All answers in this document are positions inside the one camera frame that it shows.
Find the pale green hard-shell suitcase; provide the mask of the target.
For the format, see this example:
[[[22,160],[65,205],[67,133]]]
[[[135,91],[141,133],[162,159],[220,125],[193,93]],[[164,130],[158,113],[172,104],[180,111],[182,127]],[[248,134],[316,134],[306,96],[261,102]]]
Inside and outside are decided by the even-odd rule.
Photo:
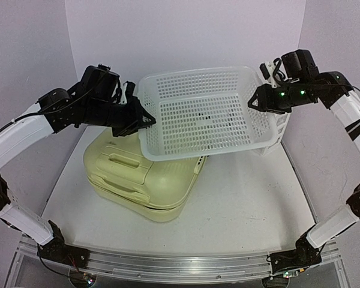
[[[151,161],[143,156],[137,134],[114,137],[109,128],[83,155],[87,179],[99,196],[158,223],[179,217],[205,161]]]

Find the white perforated plastic basket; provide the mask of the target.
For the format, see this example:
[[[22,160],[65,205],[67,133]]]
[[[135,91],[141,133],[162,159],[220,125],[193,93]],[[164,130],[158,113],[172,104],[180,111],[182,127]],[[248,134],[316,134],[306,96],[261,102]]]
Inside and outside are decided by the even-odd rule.
[[[139,131],[142,154],[168,161],[264,147],[269,130],[248,101],[262,84],[250,67],[185,70],[146,76],[137,96],[156,124]]]

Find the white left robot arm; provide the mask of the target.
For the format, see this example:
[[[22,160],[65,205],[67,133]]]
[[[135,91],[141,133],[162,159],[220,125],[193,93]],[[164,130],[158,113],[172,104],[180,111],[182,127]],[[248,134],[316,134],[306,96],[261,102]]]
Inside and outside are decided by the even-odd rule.
[[[112,128],[113,135],[128,136],[152,126],[156,120],[133,96],[134,83],[126,89],[91,88],[85,92],[76,86],[56,88],[37,100],[16,119],[0,129],[0,171],[33,144],[57,134],[71,125],[90,124]],[[60,228],[18,204],[14,188],[0,173],[0,219],[30,236],[40,246],[43,258],[63,262],[73,249],[65,243]]]

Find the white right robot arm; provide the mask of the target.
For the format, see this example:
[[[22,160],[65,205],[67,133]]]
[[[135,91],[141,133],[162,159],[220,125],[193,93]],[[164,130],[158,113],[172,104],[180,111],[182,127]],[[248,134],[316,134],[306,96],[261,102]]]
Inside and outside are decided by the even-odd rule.
[[[248,106],[292,117],[283,141],[301,176],[324,189],[347,188],[350,176],[359,180],[345,204],[309,228],[293,250],[270,256],[273,263],[309,265],[328,241],[360,221],[360,90],[336,71],[263,76]]]

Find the white plastic drawer organizer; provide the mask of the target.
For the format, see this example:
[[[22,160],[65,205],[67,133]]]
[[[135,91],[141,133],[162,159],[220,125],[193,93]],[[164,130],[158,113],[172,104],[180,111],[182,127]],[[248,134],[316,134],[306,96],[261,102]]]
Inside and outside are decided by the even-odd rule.
[[[280,87],[280,84],[285,80],[285,75],[280,72],[280,65],[281,59],[277,58],[271,62],[266,61],[259,67],[263,78],[266,80],[266,85],[270,85],[271,88]],[[287,112],[282,114],[262,112],[262,116],[266,116],[266,120],[269,121],[269,130],[259,139],[263,141],[265,140],[265,136],[269,136],[270,140],[267,141],[264,147],[255,149],[254,152],[264,156],[281,145],[281,140],[286,130],[290,114]]]

